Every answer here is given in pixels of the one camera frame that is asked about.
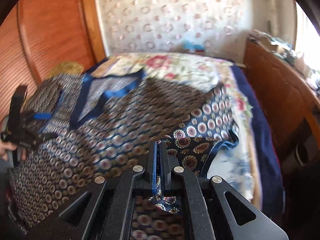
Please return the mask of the person's left hand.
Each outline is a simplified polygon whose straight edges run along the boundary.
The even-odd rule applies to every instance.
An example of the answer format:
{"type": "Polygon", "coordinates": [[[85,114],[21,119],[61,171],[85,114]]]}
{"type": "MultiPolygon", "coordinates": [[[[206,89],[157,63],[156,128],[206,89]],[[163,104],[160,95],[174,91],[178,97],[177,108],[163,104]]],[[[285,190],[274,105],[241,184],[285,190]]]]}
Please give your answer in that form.
{"type": "MultiPolygon", "coordinates": [[[[17,145],[12,144],[11,142],[0,142],[0,155],[1,155],[1,159],[3,159],[4,161],[8,161],[8,151],[14,151],[17,149],[17,145]]],[[[25,160],[27,158],[27,152],[26,149],[23,148],[22,149],[22,153],[21,153],[21,159],[25,160]]]]}

